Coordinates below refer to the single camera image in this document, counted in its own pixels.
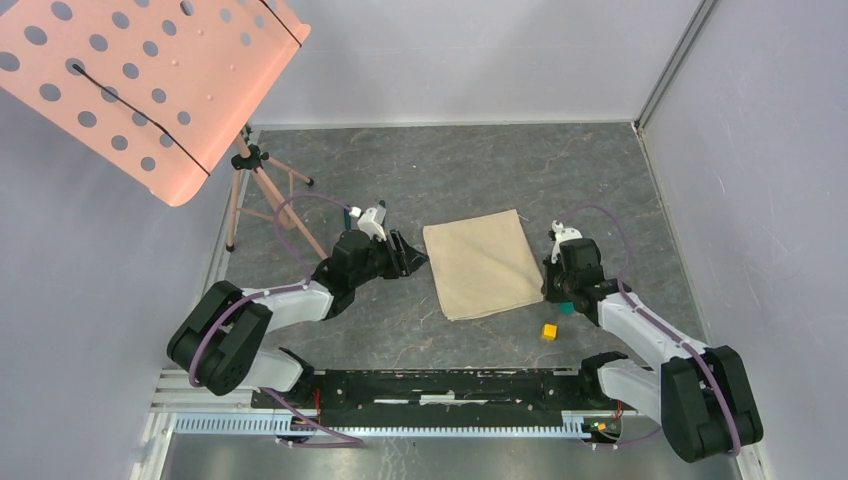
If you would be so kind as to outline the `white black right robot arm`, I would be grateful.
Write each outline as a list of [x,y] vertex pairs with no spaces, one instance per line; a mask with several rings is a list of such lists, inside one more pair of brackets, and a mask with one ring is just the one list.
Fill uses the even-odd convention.
[[581,365],[580,400],[602,408],[617,400],[653,420],[671,449],[693,463],[739,454],[765,434],[744,362],[733,348],[709,346],[662,319],[621,280],[608,277],[594,240],[555,225],[543,260],[545,301],[569,303],[642,360],[620,352]]

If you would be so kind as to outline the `beige cloth napkin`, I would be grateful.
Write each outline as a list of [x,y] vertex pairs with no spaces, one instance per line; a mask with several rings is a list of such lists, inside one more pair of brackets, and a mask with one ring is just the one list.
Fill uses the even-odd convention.
[[514,209],[423,228],[441,310],[473,320],[542,301],[542,275]]

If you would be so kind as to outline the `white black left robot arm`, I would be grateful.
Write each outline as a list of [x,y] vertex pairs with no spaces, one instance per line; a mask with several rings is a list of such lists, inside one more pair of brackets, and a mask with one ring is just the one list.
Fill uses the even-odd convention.
[[214,283],[171,337],[166,354],[195,388],[216,396],[238,387],[271,388],[288,406],[302,407],[314,394],[314,369],[288,349],[262,350],[266,335],[332,319],[353,303],[357,288],[378,278],[408,277],[427,260],[397,230],[386,239],[347,230],[306,280],[266,289]]

